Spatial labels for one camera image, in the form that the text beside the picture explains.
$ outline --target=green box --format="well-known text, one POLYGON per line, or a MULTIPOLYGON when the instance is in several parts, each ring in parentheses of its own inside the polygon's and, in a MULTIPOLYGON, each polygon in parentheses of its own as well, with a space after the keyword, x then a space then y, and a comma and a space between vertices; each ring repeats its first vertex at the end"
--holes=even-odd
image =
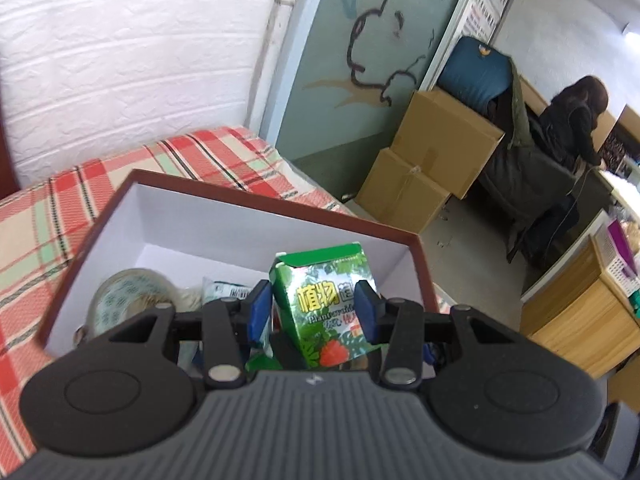
POLYGON ((278 254, 269 277, 282 329, 310 368, 333 367, 376 348, 353 309, 357 282, 376 287, 359 243, 278 254))

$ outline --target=brown box rim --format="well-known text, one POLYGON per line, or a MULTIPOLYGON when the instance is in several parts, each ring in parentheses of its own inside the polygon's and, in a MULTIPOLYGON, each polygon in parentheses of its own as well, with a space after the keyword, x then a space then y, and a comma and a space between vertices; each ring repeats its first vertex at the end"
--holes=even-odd
POLYGON ((431 276, 429 274, 424 250, 422 248, 422 241, 416 234, 375 222, 370 222, 361 218, 329 211, 327 209, 320 209, 309 205, 290 202, 288 200, 267 197, 229 187, 217 186, 215 184, 208 184, 207 182, 201 182, 198 180, 190 180, 180 176, 155 173, 147 170, 132 170, 120 187, 111 196, 94 225, 89 229, 89 232, 82 241, 76 256, 60 281, 54 297, 40 321, 38 331, 35 335, 35 341, 41 347, 45 347, 53 324, 60 312, 60 308, 62 307, 62 304, 66 299, 66 295, 75 281, 78 272, 84 264, 87 255, 92 250, 105 225, 111 219, 116 207, 134 184, 175 191, 191 196, 207 198, 209 200, 218 200, 219 202, 249 207, 290 218, 297 218, 299 220, 305 220, 315 224, 327 225, 329 227, 344 229, 406 245, 409 247, 414 260, 424 309, 427 312, 438 311, 433 286, 431 285, 431 276))

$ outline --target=black sleeve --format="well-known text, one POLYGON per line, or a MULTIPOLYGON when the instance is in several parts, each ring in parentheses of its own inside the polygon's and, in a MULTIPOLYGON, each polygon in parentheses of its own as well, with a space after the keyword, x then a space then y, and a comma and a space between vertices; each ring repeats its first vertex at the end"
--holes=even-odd
POLYGON ((600 165, 600 155, 593 149, 591 139, 591 114, 584 108, 574 110, 569 116, 569 126, 574 132, 575 145, 579 155, 592 166, 600 165))

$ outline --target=plaid tablecloth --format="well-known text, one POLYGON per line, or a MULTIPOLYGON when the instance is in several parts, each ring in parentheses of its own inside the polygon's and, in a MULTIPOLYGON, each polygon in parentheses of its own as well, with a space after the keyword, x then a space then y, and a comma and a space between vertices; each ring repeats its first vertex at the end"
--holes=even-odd
POLYGON ((196 132, 91 160, 0 202, 2 475, 34 452, 18 399, 24 384, 50 360, 32 341, 38 322, 89 227, 134 168, 346 212, 242 128, 196 132))

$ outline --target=white wall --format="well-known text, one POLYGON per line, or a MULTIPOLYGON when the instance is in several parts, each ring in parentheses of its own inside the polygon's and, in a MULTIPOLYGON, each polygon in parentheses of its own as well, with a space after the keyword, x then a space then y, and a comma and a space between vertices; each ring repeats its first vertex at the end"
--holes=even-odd
POLYGON ((2 111, 21 182, 244 123, 276 14, 274 0, 0 0, 2 111))
POLYGON ((495 47, 548 100, 587 74, 609 89, 609 111, 640 110, 640 50, 587 0, 513 0, 495 47))

